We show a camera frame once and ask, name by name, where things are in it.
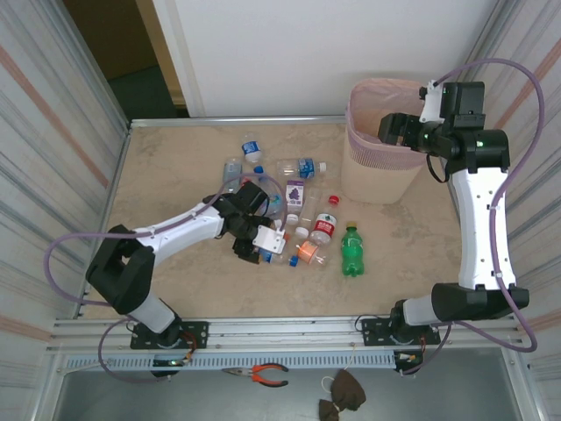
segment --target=metal floor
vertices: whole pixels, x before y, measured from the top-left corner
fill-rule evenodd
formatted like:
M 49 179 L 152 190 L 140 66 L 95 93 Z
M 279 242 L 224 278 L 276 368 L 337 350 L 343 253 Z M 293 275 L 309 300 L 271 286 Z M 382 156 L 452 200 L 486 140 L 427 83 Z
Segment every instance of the metal floor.
M 349 371 L 365 389 L 366 403 L 357 412 L 343 412 L 345 421 L 521 420 L 498 349 L 444 350 L 416 379 L 402 379 L 389 369 Z M 150 385 L 122 383 L 105 373 L 73 373 L 65 379 L 54 419 L 313 420 L 318 400 L 329 399 L 320 381 L 336 372 L 267 372 L 272 379 L 289 380 L 281 389 L 219 371 L 183 372 L 171 382 Z

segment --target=mounting plate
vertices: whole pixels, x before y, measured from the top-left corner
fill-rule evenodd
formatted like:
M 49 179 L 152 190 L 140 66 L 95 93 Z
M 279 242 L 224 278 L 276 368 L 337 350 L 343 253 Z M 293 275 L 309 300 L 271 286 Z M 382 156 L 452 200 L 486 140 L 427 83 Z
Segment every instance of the mounting plate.
M 440 344 L 438 329 L 434 332 L 429 326 L 415 326 L 411 334 L 397 339 L 392 332 L 392 322 L 389 318 L 363 318 L 361 323 L 365 346 L 420 346 L 422 336 L 425 338 L 426 345 Z
M 184 320 L 181 322 L 181 330 L 189 332 L 196 339 L 197 349 L 204 349 L 207 347 L 207 340 L 209 338 L 209 322 L 189 322 Z M 190 349 L 191 345 L 184 339 L 178 339 L 172 346 L 163 347 L 152 341 L 154 333 L 150 331 L 145 325 L 138 323 L 132 329 L 131 336 L 131 349 Z

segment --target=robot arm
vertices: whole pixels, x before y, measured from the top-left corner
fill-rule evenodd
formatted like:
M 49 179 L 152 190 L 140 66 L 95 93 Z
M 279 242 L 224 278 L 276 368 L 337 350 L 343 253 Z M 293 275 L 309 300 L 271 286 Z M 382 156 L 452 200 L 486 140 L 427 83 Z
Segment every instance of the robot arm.
M 458 196 L 462 263 L 458 283 L 438 283 L 431 294 L 398 302 L 394 325 L 406 331 L 456 320 L 500 318 L 510 312 L 495 279 L 489 238 L 489 211 L 494 193 L 508 175 L 508 138 L 501 130 L 484 130 L 483 82 L 450 82 L 420 89 L 421 116 L 385 116 L 379 137 L 447 160 L 445 171 Z M 502 279 L 519 308 L 529 303 L 526 289 L 516 287 L 507 243 L 504 197 L 496 209 L 496 236 Z
M 154 333 L 153 340 L 170 346 L 178 339 L 180 318 L 151 291 L 153 269 L 168 257 L 205 239 L 229 232 L 234 253 L 259 263 L 257 248 L 282 253 L 284 231 L 271 229 L 270 218 L 254 215 L 266 193 L 251 182 L 235 194 L 223 194 L 212 206 L 203 199 L 193 209 L 157 225 L 133 231 L 118 225 L 113 233 L 151 232 L 137 239 L 105 239 L 89 265 L 86 279 L 119 314 L 127 314 Z M 192 218 L 173 227 L 188 216 Z

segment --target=red bottle label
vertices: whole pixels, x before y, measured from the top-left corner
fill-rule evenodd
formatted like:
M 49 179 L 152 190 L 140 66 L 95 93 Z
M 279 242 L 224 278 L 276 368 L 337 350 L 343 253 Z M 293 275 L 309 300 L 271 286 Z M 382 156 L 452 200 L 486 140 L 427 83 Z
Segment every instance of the red bottle label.
M 332 217 L 327 213 L 320 213 L 317 216 L 314 231 L 325 232 L 331 237 L 333 235 L 333 232 L 335 231 L 335 225 L 337 225 L 337 220 L 335 219 L 335 217 Z

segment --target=white wall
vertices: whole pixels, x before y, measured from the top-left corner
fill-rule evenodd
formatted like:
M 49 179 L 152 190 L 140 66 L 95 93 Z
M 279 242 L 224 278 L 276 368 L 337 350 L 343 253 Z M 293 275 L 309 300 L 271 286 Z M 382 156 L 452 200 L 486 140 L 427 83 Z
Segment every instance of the white wall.
M 496 0 L 154 0 L 192 117 L 342 114 L 462 64 Z

